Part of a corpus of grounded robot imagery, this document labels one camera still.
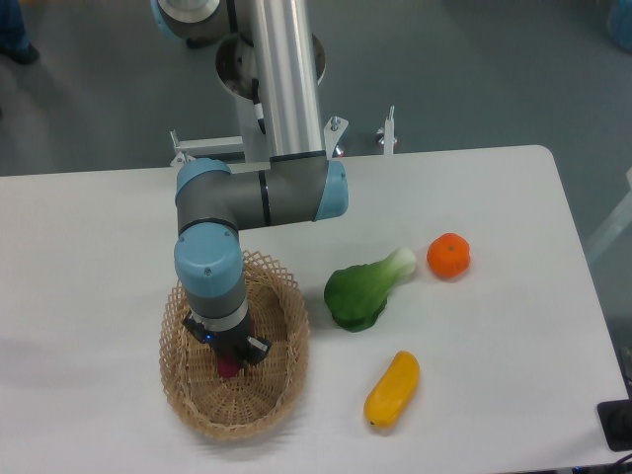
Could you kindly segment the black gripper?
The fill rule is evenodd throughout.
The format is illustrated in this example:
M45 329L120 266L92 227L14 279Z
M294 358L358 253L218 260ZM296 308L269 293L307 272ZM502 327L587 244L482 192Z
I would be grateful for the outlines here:
M209 345L220 357L237 358L241 366L257 365L270 352L273 343L252 336L251 317L247 315L237 326L223 332L212 332L192 315L183 320L183 326L201 344Z

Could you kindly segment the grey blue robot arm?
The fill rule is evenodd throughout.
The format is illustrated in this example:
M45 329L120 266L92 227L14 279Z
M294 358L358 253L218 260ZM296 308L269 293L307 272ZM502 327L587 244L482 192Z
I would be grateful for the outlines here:
M179 171L175 194L185 327L221 359L255 365L271 343L251 323L240 232L335 218L349 205L320 118L324 50L302 1L156 1L152 10L179 38L219 43L218 75L254 111L245 154L269 162L235 173L217 155L199 157Z

